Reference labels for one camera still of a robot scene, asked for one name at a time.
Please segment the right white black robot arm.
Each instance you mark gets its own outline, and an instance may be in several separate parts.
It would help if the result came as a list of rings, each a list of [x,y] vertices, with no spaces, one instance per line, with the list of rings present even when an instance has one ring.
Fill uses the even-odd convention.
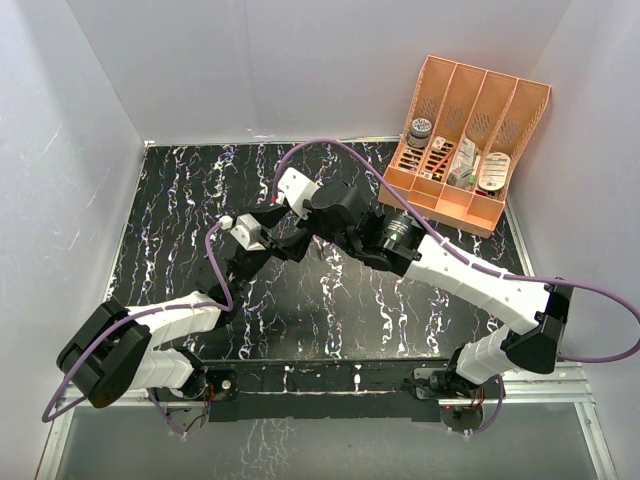
[[[301,227],[364,265],[443,289],[501,321],[498,330],[459,347],[446,369],[429,376],[431,392],[466,397],[509,370],[554,372],[572,288],[513,280],[507,270],[492,276],[490,263],[427,233],[421,216],[378,214],[344,182],[319,186],[307,180],[284,187],[282,195]]]

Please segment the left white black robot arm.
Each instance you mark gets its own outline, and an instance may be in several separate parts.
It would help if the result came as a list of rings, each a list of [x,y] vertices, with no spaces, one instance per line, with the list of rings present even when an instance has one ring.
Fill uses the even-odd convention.
[[[283,238],[269,232],[287,211],[276,207],[222,217],[210,232],[230,233],[237,249],[230,259],[219,260],[207,241],[199,282],[186,296],[147,306],[101,303],[58,354],[63,383],[74,385],[95,408],[105,408],[136,389],[169,388],[186,399],[200,396],[206,374],[192,357],[169,344],[219,326],[269,260],[304,257],[312,232],[298,229]]]

